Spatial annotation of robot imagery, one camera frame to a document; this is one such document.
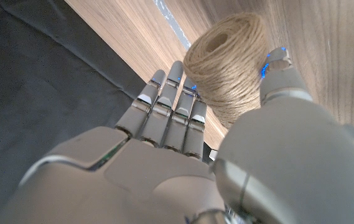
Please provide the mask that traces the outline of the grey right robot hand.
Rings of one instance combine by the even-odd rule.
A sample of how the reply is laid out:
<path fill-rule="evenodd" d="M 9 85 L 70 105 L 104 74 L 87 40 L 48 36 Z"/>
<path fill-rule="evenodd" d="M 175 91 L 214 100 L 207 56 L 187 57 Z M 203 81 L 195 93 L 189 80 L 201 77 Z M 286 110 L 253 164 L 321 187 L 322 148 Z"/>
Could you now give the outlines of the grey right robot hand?
<path fill-rule="evenodd" d="M 313 102 L 287 49 L 209 164 L 207 105 L 182 74 L 158 70 L 115 127 L 34 163 L 0 223 L 354 223 L 354 127 Z"/>

